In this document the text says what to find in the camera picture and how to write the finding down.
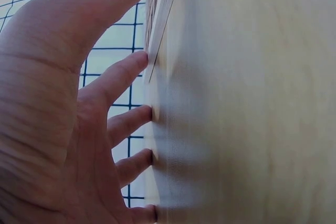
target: black wire grid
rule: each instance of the black wire grid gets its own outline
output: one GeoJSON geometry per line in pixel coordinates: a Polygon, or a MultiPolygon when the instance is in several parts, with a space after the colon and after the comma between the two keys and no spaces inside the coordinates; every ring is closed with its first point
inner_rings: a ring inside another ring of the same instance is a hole
{"type": "MultiPolygon", "coordinates": [[[[15,12],[30,0],[0,0],[0,32],[15,12]]],[[[88,59],[81,68],[79,88],[99,77],[111,64],[125,58],[132,52],[143,49],[143,23],[145,20],[144,0],[133,6],[124,17],[110,27],[98,40],[88,59]]],[[[109,117],[138,107],[143,102],[142,74],[115,102],[109,117]]],[[[113,149],[114,161],[130,157],[143,147],[141,129],[113,149]]],[[[144,206],[144,179],[140,176],[131,185],[122,189],[128,207],[144,206]]]]}

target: light wood surface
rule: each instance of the light wood surface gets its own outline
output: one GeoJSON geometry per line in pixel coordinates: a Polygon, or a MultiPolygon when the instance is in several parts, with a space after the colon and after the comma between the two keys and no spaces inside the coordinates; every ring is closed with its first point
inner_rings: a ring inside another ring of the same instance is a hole
{"type": "Polygon", "coordinates": [[[336,223],[336,0],[174,0],[147,89],[159,223],[336,223]]]}

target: fingertip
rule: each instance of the fingertip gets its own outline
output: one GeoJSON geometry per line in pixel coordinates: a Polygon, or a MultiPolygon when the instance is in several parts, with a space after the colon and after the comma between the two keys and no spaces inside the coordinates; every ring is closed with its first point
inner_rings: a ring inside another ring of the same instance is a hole
{"type": "Polygon", "coordinates": [[[141,50],[141,51],[137,51],[134,52],[133,54],[131,54],[132,57],[135,57],[136,60],[138,60],[139,62],[143,63],[144,68],[147,67],[148,64],[148,54],[141,50]]]}
{"type": "Polygon", "coordinates": [[[148,105],[142,105],[140,108],[143,111],[143,113],[146,115],[146,118],[148,119],[148,122],[152,121],[152,118],[153,118],[152,107],[150,107],[148,105]]]}
{"type": "Polygon", "coordinates": [[[135,224],[153,224],[157,222],[156,207],[148,205],[146,207],[131,208],[133,222],[135,224]]]}

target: hand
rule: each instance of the hand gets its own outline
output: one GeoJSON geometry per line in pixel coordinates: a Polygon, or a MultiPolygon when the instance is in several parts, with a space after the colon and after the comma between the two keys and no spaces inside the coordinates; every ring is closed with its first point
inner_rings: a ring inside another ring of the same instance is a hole
{"type": "Polygon", "coordinates": [[[150,121],[142,106],[107,121],[146,67],[137,52],[78,91],[79,72],[104,31],[139,0],[32,0],[0,35],[0,218],[3,223],[155,222],[127,208],[121,188],[151,151],[114,163],[111,148],[150,121]]]}

